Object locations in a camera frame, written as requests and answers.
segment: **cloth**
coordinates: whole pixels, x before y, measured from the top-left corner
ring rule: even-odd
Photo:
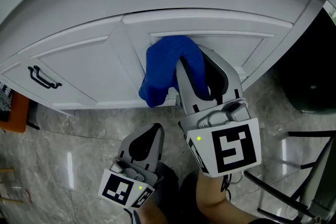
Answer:
[[[149,107],[163,104],[170,87],[179,90],[175,67],[181,57],[188,63],[198,91],[209,96],[204,60],[197,44],[186,36],[163,37],[146,52],[146,75],[139,96]]]

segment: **black handle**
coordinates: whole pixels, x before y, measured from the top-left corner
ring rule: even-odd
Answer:
[[[59,82],[57,82],[56,85],[55,85],[55,84],[53,84],[53,83],[51,83],[51,82],[46,81],[44,78],[42,78],[42,77],[39,75],[39,72],[40,72],[41,69],[40,69],[38,66],[34,66],[34,69],[35,69],[35,71],[36,71],[36,77],[37,77],[40,81],[42,81],[43,83],[45,83],[46,85],[52,87],[53,89],[57,89],[59,86],[62,86],[62,84],[59,83]]]
[[[46,89],[50,89],[50,86],[49,86],[49,85],[45,85],[45,84],[43,84],[42,82],[40,82],[38,79],[36,79],[36,78],[33,77],[33,72],[34,72],[34,70],[33,70],[32,67],[28,67],[28,69],[29,69],[29,71],[30,71],[30,78],[31,78],[32,80],[34,80],[35,82],[37,82],[38,84],[40,84],[40,85],[43,86],[44,88],[46,88]]]

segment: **gray tile floor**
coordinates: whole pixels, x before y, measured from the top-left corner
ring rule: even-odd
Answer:
[[[285,98],[276,73],[267,72],[246,92],[253,117],[258,117],[263,163],[250,172],[291,195],[309,170],[298,165],[319,155],[325,138],[284,138],[287,131],[336,129],[335,115],[307,115],[296,111]],[[8,223],[24,224],[107,224],[129,223],[119,207],[97,196],[104,168],[109,168],[121,140],[136,128],[159,122],[166,136],[162,161],[172,167],[180,179],[197,164],[189,152],[177,122],[183,116],[179,107],[155,109],[117,109],[76,111],[65,116],[39,105],[36,122],[41,130],[27,128],[25,134],[0,131],[0,165],[15,172],[1,174],[0,194],[21,199],[23,204],[3,202],[0,209]],[[239,174],[233,175],[237,180]],[[247,178],[231,185],[232,202],[256,213],[262,209],[279,216],[295,216],[295,211],[263,193]]]

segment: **white cabinet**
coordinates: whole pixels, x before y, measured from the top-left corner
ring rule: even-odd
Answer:
[[[123,55],[130,47],[121,18],[99,20],[45,38],[12,57],[6,63],[12,63],[11,67],[2,65],[0,73],[54,108],[111,108],[144,103],[138,95],[143,74],[134,65],[135,54]],[[62,86],[46,89],[36,78],[36,71],[30,77],[28,66],[38,66],[47,81],[60,82]]]
[[[143,68],[146,50],[164,36],[186,35],[214,50],[238,72],[251,75],[280,44],[292,24],[266,16],[227,10],[170,9],[124,16]]]

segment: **black trash can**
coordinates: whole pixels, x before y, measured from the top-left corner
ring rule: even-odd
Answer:
[[[336,113],[336,24],[324,8],[278,63],[286,96],[297,110]]]

